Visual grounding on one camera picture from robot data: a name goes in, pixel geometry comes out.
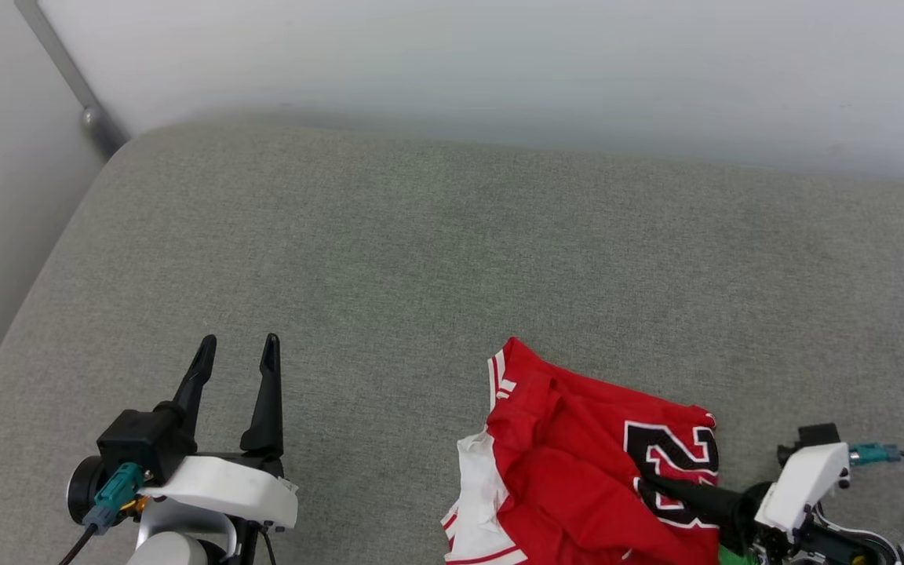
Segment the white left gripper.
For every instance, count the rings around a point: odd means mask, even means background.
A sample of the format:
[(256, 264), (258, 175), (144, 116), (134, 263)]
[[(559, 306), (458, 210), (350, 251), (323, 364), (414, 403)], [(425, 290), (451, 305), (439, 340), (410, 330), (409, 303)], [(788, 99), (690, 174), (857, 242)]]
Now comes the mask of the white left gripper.
[[(180, 429), (193, 439), (205, 383), (214, 368), (217, 337), (207, 335), (180, 380), (173, 403)], [(245, 454), (283, 454), (283, 405), (279, 336), (266, 337), (261, 388), (249, 428), (240, 439)], [(186, 457), (164, 483), (135, 465), (137, 503), (126, 512), (141, 530), (230, 530), (236, 521), (257, 528), (292, 530), (297, 525), (297, 487), (271, 472), (222, 457)]]

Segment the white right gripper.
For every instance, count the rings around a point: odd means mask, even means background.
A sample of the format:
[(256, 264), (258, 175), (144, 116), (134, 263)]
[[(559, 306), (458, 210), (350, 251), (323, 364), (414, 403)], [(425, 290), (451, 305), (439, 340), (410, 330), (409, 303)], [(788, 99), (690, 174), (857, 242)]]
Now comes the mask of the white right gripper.
[(706, 482), (650, 473), (640, 478), (640, 497), (669, 526), (716, 530), (728, 550), (797, 551), (815, 506), (849, 471), (850, 447), (827, 443), (801, 447), (774, 482), (753, 485), (739, 497)]

